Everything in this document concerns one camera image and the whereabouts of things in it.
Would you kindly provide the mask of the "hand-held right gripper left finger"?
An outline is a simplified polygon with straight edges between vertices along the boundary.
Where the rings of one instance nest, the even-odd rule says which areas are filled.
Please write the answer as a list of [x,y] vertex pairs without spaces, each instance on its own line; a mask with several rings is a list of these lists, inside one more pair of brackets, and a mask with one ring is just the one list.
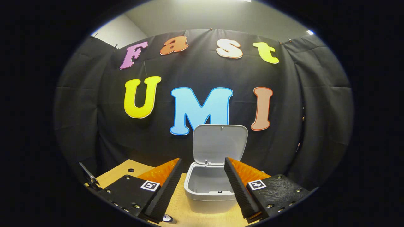
[[130,216],[160,223],[182,175],[176,158],[139,176],[124,174],[107,187],[95,182],[95,193]]

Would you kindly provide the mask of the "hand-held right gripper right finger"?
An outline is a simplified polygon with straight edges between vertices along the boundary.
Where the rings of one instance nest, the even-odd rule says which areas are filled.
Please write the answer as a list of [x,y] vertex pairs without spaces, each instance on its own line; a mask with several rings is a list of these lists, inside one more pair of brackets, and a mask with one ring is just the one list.
[[270,176],[230,157],[225,158],[224,170],[248,223],[275,218],[312,193],[283,174]]

